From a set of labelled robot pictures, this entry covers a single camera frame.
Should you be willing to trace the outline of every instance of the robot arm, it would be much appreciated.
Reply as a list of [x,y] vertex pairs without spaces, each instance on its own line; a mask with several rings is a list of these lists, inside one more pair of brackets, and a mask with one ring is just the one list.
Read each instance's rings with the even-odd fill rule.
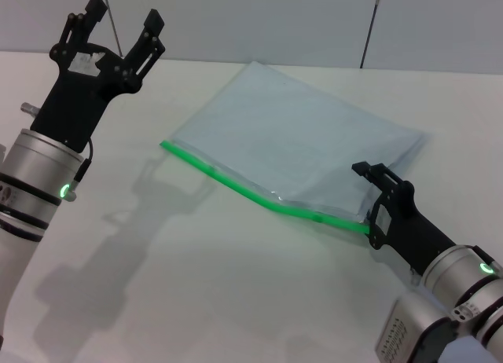
[[[164,52],[158,36],[164,22],[150,11],[140,38],[121,58],[87,42],[107,10],[90,0],[85,14],[68,15],[50,58],[60,74],[35,117],[23,129],[0,167],[0,347],[10,299],[62,200],[74,200],[75,188],[91,164],[91,134],[108,103],[134,94]],[[80,153],[90,145],[90,157]]]
[[397,300],[376,346],[382,363],[432,363],[472,335],[503,362],[503,270],[480,247],[456,245],[418,210],[414,187],[383,164],[352,167],[382,193],[369,215],[369,242],[389,245],[441,306],[418,291]]

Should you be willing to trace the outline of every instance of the transparent plastic bag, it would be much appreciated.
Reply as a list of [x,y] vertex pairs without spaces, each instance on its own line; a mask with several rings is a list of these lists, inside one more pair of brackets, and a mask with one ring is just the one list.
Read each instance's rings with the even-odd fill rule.
[[424,139],[254,62],[171,142],[269,200],[361,222],[378,193],[351,165],[400,175]]

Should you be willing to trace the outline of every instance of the white wall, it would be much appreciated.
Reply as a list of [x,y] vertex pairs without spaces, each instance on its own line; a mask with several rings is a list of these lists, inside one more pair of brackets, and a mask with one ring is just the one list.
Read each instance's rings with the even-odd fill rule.
[[375,0],[109,0],[123,52],[150,8],[164,57],[357,68]]
[[[84,13],[89,0],[0,0],[0,50],[49,52],[59,41],[69,13]],[[90,42],[116,52],[108,14]]]
[[503,0],[380,0],[364,67],[503,74]]

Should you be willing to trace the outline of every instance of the white table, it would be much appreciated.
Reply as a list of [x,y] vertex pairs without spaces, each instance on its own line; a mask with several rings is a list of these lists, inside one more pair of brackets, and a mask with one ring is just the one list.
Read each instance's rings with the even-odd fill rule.
[[[42,104],[57,66],[33,53],[0,65],[10,147],[31,123],[20,104]],[[262,209],[158,146],[242,67],[162,60],[108,106],[78,199],[14,295],[1,362],[377,362],[404,287],[363,236]],[[430,132],[407,176],[419,209],[503,260],[503,76],[277,69]]]

